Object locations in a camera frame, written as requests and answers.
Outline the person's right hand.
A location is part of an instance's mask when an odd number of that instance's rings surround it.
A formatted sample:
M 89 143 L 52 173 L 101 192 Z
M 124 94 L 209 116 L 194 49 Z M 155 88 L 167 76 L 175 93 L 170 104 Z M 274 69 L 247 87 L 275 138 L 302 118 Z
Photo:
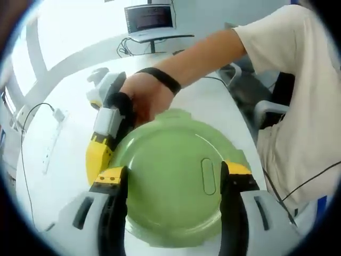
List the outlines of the person's right hand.
M 129 96 L 135 113 L 135 127 L 154 120 L 155 116 L 167 110 L 174 94 L 155 77 L 146 73 L 129 76 L 120 91 Z

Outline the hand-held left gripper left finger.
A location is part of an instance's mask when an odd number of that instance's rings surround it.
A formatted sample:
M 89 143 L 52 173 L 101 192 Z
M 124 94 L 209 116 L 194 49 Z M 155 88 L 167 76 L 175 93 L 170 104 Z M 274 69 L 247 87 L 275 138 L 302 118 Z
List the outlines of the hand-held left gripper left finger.
M 127 194 L 126 166 L 101 172 L 50 226 L 52 248 L 60 255 L 125 255 Z

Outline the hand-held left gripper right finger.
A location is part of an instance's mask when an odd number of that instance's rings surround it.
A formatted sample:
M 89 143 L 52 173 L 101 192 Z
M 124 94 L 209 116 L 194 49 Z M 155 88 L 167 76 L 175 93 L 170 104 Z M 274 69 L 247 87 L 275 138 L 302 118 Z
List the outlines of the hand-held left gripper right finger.
M 251 171 L 221 164 L 220 255 L 287 255 L 301 236 L 284 203 L 261 190 Z

